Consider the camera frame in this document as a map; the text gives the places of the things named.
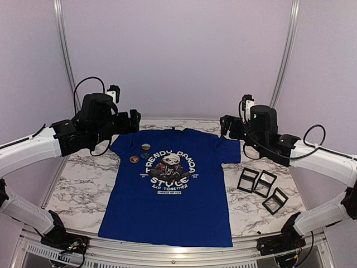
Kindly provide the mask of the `green round brooch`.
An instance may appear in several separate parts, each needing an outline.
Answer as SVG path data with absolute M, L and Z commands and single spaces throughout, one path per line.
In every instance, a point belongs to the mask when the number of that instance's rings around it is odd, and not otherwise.
M 150 148 L 151 148 L 151 145 L 148 144 L 148 143 L 144 143 L 144 144 L 142 145 L 142 149 L 143 149 L 143 150 L 149 150 Z

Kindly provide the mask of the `blue panda print t-shirt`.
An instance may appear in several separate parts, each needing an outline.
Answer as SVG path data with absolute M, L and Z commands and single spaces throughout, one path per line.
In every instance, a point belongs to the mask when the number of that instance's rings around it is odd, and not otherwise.
M 142 145 L 151 145 L 143 150 Z M 241 161 L 240 142 L 193 129 L 119 136 L 120 159 L 98 235 L 181 247 L 231 247 L 224 164 Z M 142 153 L 149 153 L 142 159 Z M 139 162 L 129 161 L 138 156 Z

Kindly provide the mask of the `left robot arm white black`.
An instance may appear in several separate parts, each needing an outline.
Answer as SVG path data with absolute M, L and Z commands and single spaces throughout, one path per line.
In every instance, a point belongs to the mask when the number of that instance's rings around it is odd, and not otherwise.
M 113 97 L 107 93 L 85 95 L 81 110 L 72 119 L 42 127 L 33 135 L 1 146 L 1 177 L 34 163 L 69 156 L 82 149 L 94 151 L 103 141 L 111 141 L 114 135 L 139 131 L 141 114 L 132 109 L 118 112 Z M 1 213 L 48 234 L 58 248 L 70 244 L 61 219 L 15 193 L 1 179 Z

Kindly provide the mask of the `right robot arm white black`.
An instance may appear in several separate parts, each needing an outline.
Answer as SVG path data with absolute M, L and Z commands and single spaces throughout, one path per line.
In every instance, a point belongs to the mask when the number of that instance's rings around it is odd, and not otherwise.
M 346 155 L 308 143 L 305 138 L 278 134 L 277 112 L 265 106 L 240 102 L 237 117 L 220 118 L 220 131 L 232 139 L 242 140 L 259 157 L 294 168 L 303 168 L 335 179 L 346 190 L 336 198 L 306 212 L 290 217 L 277 236 L 276 245 L 288 250 L 298 236 L 346 219 L 356 219 L 356 156 Z

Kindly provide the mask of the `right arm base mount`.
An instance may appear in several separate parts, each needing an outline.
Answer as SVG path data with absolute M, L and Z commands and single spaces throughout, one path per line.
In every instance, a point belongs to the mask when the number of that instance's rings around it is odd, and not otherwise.
M 306 245 L 303 236 L 297 233 L 281 233 L 274 236 L 268 236 L 257 239 L 257 250 L 261 256 L 299 250 Z

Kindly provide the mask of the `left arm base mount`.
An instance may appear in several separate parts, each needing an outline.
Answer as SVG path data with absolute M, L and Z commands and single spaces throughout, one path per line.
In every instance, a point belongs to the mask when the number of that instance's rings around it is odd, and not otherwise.
M 63 253 L 86 253 L 88 242 L 89 237 L 69 233 L 63 226 L 55 226 L 48 233 L 41 236 L 42 244 L 59 249 Z

